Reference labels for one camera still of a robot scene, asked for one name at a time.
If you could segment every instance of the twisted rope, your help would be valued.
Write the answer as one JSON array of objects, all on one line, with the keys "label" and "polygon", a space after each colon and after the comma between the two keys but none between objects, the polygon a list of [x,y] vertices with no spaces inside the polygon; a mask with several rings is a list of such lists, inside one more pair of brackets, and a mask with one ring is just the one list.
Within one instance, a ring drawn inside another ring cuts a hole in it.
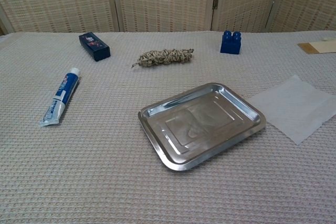
[{"label": "twisted rope", "polygon": [[193,52],[193,49],[164,49],[163,51],[151,50],[140,55],[138,61],[132,65],[132,68],[135,65],[150,67],[159,64],[168,65],[173,62],[187,62],[190,61]]}]

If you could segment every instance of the blue and white toothpaste tube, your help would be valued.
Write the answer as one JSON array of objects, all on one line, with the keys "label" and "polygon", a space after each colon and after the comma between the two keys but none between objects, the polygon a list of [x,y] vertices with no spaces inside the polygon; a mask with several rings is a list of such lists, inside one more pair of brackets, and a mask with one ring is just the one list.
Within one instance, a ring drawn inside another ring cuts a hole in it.
[{"label": "blue and white toothpaste tube", "polygon": [[47,126],[50,124],[59,123],[59,119],[67,105],[73,90],[79,80],[80,71],[78,68],[72,68],[70,73],[67,73],[63,79],[63,82],[58,88],[52,103],[40,121],[40,126]]}]

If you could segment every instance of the white napkin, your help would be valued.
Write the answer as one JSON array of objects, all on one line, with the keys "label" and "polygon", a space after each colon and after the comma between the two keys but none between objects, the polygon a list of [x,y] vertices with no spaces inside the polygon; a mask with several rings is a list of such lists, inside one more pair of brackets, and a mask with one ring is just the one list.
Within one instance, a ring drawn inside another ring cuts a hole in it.
[{"label": "white napkin", "polygon": [[336,95],[317,90],[298,76],[251,97],[248,102],[296,144],[336,114]]}]

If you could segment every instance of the metal tray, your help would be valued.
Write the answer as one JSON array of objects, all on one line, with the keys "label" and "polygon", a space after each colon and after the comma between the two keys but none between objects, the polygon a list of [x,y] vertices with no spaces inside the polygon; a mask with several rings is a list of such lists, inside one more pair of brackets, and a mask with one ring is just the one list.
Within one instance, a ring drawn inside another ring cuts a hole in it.
[{"label": "metal tray", "polygon": [[219,83],[147,106],[138,117],[160,159],[172,170],[188,170],[266,125],[260,111]]}]

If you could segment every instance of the white textured tablecloth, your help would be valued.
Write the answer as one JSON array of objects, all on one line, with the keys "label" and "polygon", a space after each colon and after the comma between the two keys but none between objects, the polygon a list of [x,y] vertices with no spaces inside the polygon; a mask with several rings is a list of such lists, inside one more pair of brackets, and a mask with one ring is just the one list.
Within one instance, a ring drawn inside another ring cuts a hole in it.
[{"label": "white textured tablecloth", "polygon": [[[208,82],[247,99],[297,74],[336,95],[336,54],[299,42],[334,31],[242,34],[101,33],[95,62],[78,34],[13,34],[0,44],[0,222],[336,223],[336,116],[300,146],[274,126],[187,172],[166,168],[137,112]],[[135,67],[152,49],[194,48],[192,62]],[[38,122],[64,75],[80,83],[59,125]]]}]

